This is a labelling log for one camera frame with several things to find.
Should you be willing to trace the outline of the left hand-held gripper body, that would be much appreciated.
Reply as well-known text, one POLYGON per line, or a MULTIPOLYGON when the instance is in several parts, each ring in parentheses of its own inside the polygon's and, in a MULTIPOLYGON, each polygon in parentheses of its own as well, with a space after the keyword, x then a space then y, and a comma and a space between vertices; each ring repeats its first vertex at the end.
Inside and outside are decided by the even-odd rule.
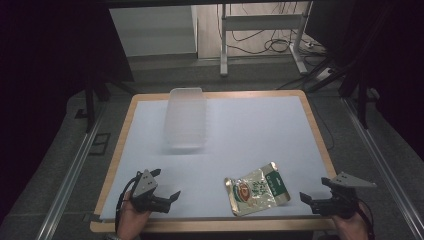
POLYGON ((158 183, 149 170, 137 175, 130 192, 130 201, 138 212, 168 213, 170 211, 171 201, 154 195, 157 186, 158 183))

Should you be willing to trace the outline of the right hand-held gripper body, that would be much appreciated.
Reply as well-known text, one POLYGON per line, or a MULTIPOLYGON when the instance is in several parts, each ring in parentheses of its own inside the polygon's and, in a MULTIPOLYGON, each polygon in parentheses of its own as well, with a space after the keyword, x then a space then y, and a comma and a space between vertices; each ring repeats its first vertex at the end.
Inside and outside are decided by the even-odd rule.
POLYGON ((314 214, 321 216, 337 215, 343 219, 351 218, 359 209, 357 188, 376 188, 373 182, 363 180, 353 175, 341 172, 330 179, 333 183, 330 188, 329 199, 316 199, 310 205, 314 214))

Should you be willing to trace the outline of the green and gold food pouch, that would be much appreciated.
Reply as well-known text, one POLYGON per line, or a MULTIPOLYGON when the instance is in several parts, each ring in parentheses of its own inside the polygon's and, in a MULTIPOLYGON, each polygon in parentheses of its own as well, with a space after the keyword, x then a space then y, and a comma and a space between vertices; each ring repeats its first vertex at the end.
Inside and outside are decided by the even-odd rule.
POLYGON ((225 178, 224 184, 235 216, 282 206, 291 200, 275 162, 238 179, 225 178))

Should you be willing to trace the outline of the person's right hand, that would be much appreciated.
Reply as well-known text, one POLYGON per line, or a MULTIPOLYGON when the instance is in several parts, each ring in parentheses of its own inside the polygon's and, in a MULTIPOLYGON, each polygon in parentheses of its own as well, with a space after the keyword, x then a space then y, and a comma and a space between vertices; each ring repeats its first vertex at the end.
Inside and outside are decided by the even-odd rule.
POLYGON ((368 225, 359 213, 349 219, 337 215, 331 217, 340 240, 369 240, 368 225))

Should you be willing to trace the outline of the person's left hand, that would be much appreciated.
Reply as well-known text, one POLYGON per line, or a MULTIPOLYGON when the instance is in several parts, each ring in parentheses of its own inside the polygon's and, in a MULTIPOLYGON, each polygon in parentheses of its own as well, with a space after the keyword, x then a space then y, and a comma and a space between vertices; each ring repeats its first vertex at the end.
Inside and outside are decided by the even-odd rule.
POLYGON ((120 240, 135 240, 142 233, 151 215, 150 211, 138 212, 129 200, 130 196, 129 192, 125 193, 120 210, 117 229, 120 240))

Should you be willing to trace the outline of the clear plastic container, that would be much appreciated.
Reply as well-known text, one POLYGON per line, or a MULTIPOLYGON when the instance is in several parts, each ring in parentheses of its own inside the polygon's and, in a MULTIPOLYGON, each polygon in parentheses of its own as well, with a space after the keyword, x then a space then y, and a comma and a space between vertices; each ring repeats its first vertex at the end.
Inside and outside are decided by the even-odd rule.
POLYGON ((171 148, 200 148, 206 140, 207 100, 199 87, 170 91, 164 135, 171 148))

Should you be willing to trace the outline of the black metal stand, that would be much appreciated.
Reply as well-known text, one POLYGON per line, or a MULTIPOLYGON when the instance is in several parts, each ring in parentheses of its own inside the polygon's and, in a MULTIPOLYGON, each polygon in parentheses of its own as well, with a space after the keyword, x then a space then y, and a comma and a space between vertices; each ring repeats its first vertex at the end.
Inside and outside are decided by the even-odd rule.
POLYGON ((369 102, 368 86, 369 80, 365 76, 364 69, 352 66, 347 71, 345 79, 338 90, 339 95, 343 98, 350 97, 354 90, 357 90, 357 119, 365 129, 368 129, 366 120, 366 104, 369 102))
POLYGON ((94 129, 95 124, 95 108, 94 108, 94 96, 101 102, 107 102, 111 93, 107 88, 106 84, 111 83, 112 85, 118 87, 124 92, 129 93, 130 95, 137 94, 137 91, 125 84, 122 81, 118 81, 117 79, 108 76, 107 74, 100 72, 96 76, 92 76, 90 74, 83 74, 82 79, 84 82, 84 94, 85 94, 85 111, 79 109, 76 118, 86 118, 87 119, 87 127, 85 132, 89 133, 94 129))

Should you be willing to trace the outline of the white power strip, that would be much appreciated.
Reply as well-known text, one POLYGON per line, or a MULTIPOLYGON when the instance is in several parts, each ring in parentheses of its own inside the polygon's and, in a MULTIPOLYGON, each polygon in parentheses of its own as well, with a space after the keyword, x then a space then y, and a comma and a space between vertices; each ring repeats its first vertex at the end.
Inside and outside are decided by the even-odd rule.
POLYGON ((330 67, 325 68, 324 70, 322 70, 316 77, 315 79, 317 81, 322 81, 324 79, 326 79, 327 77, 329 77, 332 73, 334 72, 334 70, 330 67))

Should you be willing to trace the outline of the dark curtain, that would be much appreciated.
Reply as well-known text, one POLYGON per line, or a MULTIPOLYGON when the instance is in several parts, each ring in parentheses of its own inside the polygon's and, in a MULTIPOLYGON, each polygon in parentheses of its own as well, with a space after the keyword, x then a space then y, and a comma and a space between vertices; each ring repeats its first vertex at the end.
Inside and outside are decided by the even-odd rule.
POLYGON ((424 160, 424 0, 315 0, 306 34, 364 69, 377 109, 424 160))
POLYGON ((43 160, 70 97, 132 72, 107 0, 0 0, 0 224, 43 160))

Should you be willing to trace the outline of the aluminium floor rail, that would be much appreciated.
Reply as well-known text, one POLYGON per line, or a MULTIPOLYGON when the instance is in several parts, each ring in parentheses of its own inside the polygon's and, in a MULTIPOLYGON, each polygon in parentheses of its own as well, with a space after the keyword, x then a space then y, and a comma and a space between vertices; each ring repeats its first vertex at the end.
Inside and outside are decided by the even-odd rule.
POLYGON ((383 181, 385 182, 389 192, 397 204, 408 227, 414 235, 415 240, 424 240, 424 221, 422 220, 409 196, 400 185, 371 131, 366 129, 360 123, 359 118, 357 117, 357 110, 351 100, 342 98, 341 102, 347 109, 353 125, 364 142, 372 160, 374 161, 374 164, 376 165, 377 170, 379 171, 383 181))
POLYGON ((89 150, 94 142, 94 138, 103 121, 103 115, 107 106, 107 103, 100 103, 97 107, 97 113, 95 115, 96 120, 94 121, 92 128, 84 135, 83 141, 80 144, 75 157, 71 161, 71 165, 63 178, 35 240, 52 240, 81 173, 82 167, 86 161, 89 150))

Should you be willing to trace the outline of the white wall panel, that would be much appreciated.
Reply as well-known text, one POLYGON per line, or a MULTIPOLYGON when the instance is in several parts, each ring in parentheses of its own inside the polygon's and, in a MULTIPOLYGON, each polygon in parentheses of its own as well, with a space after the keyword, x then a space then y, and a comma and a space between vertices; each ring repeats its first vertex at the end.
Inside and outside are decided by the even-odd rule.
POLYGON ((194 6, 110 9, 127 57, 197 52, 194 6))

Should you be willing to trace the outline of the white metal desk frame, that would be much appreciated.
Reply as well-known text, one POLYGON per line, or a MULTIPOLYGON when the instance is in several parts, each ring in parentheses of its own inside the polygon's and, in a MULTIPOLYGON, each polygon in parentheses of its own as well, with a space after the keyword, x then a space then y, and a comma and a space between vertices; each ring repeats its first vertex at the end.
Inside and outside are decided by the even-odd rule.
POLYGON ((226 33, 228 31, 253 31, 253 30, 296 30, 296 38, 289 44, 289 50, 301 75, 307 74, 307 68, 300 56, 299 48, 304 29, 310 13, 312 2, 308 2, 299 14, 291 15, 253 15, 253 16, 228 16, 226 5, 222 5, 221 26, 221 52, 220 75, 228 75, 228 56, 226 33))

